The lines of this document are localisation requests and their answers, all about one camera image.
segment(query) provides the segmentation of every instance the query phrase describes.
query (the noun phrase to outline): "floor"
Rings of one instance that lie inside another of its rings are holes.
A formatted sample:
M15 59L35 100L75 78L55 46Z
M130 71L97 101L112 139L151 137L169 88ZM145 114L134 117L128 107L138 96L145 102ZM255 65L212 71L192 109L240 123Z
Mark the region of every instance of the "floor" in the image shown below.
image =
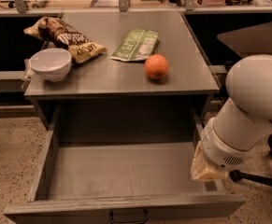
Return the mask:
M45 129L34 112L0 110L0 224L13 223L2 214L8 205L26 202L36 163L45 140ZM272 177L272 158L266 139L241 171ZM242 180L222 181L227 193L242 193L247 202L230 217L183 219L150 224L272 224L272 188Z

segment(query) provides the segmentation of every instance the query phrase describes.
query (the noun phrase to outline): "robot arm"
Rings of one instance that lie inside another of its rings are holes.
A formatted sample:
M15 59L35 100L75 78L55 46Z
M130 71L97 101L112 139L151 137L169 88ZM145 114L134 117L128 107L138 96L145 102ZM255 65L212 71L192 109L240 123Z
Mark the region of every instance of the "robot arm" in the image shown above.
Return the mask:
M230 98L202 132L192 179L224 179L253 155L256 143L272 134L272 56L242 59L229 71Z

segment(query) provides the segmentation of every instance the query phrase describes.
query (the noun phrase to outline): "orange fruit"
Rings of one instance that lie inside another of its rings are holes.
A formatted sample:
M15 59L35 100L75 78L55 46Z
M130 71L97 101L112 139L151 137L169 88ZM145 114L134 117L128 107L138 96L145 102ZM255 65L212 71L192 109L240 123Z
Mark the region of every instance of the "orange fruit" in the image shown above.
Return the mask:
M166 76L168 70L168 62L165 56L161 54L153 54L145 61L144 68L146 75L150 79L162 79Z

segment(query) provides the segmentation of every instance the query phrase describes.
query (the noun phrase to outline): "open drawer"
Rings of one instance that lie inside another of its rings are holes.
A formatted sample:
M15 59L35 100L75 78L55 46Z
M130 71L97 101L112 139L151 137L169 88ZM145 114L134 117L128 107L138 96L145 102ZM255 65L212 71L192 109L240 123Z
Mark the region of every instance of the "open drawer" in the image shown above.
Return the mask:
M62 100L16 223L144 223L227 217L244 203L191 180L202 126L190 96Z

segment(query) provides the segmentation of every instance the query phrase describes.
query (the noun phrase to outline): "white bowl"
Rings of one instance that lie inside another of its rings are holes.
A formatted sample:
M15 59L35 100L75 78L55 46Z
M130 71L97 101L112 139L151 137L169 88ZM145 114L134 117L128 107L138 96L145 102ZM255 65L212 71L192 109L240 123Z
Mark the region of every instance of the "white bowl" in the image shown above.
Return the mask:
M36 74L52 82L64 79L71 69L71 63L71 53L66 49L43 49L29 60Z

